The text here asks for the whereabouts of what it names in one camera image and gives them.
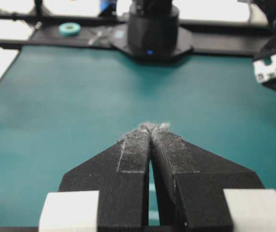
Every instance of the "blue object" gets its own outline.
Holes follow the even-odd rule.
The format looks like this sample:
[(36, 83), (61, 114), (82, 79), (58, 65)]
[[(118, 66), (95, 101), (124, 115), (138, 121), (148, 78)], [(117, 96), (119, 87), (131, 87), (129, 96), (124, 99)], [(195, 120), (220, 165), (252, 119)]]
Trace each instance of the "blue object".
[(153, 55), (153, 50), (148, 50), (148, 51), (147, 51), (147, 54), (148, 54), (148, 55)]
[(62, 36), (75, 36), (81, 31), (78, 23), (63, 23), (59, 26), (59, 32)]
[(116, 2), (116, 0), (100, 0), (100, 10), (104, 11), (111, 4), (116, 8)]

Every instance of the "tape roll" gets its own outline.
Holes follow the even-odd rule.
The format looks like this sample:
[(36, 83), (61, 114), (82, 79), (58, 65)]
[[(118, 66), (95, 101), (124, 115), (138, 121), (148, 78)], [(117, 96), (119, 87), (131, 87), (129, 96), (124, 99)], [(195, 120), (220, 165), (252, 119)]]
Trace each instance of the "tape roll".
[(78, 23), (63, 23), (59, 26), (59, 32), (62, 36), (75, 36), (81, 31), (81, 26)]

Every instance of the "teal table surface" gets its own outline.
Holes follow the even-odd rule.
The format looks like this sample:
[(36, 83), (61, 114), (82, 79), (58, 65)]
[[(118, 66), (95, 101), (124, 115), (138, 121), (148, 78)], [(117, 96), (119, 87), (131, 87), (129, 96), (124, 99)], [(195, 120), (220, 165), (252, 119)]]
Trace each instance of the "teal table surface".
[(38, 225), (66, 171), (144, 121), (169, 122), (276, 189), (276, 93), (256, 83), (251, 59), (159, 66), (118, 51), (26, 46), (0, 82), (0, 226)]

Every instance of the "green mat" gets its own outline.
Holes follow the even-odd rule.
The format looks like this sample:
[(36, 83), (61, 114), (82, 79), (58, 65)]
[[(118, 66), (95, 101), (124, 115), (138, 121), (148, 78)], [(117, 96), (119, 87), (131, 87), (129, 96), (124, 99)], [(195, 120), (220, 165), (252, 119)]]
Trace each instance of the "green mat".
[(0, 226), (36, 226), (66, 171), (143, 121), (169, 122), (276, 188), (276, 93), (256, 83), (251, 59), (158, 66), (117, 51), (26, 46), (0, 82)]

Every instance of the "white foam pad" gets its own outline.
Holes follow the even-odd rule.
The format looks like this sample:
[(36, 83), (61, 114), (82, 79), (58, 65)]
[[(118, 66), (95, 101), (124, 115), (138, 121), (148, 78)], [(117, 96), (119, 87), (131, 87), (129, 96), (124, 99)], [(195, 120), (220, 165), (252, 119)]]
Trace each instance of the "white foam pad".
[(99, 191), (49, 193), (39, 232), (96, 232), (98, 199)]
[(234, 232), (276, 232), (274, 189), (224, 189)]

